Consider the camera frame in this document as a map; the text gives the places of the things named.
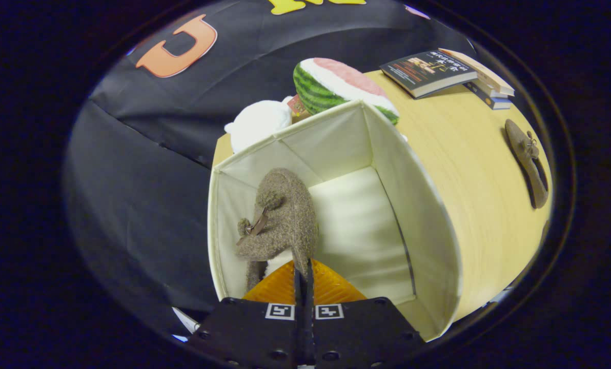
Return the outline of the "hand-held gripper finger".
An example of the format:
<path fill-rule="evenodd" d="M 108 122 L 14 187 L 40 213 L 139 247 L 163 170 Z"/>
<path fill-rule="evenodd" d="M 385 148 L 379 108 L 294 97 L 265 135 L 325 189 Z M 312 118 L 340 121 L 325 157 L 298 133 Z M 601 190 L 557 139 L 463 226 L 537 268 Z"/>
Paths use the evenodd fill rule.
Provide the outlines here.
<path fill-rule="evenodd" d="M 366 298 L 315 259 L 311 267 L 305 342 L 315 368 L 390 368 L 420 353 L 420 332 L 387 297 Z"/>
<path fill-rule="evenodd" d="M 288 277 L 294 303 L 226 297 L 188 339 L 188 348 L 225 368 L 297 368 L 302 361 L 302 275 Z"/>

